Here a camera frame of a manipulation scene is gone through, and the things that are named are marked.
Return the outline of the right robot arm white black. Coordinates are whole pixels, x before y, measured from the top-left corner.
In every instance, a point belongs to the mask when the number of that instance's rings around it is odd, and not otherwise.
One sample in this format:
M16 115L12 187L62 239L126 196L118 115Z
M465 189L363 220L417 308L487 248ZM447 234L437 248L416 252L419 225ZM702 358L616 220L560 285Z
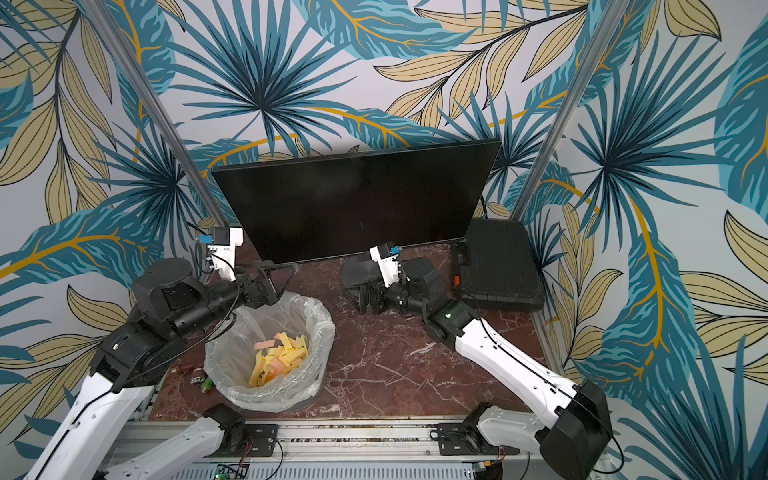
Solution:
M466 423L486 444L537 452L563 479L595 473L613 440L607 398L591 381L576 384L512 345L475 309L453 298L431 260L357 256L342 268L345 298L360 313L393 310L422 320L428 335L471 360L533 412L522 422L498 406L481 406Z

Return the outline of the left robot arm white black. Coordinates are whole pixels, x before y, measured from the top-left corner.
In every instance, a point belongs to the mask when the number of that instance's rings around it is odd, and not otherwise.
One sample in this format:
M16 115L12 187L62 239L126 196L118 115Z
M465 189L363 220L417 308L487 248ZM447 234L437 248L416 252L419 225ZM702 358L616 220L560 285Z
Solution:
M91 479L123 426L189 347L189 335L225 321L241 306L274 305L282 265L261 262L256 276L203 284L183 258L161 260L132 284L126 323L97 347L65 419L27 472L29 479Z

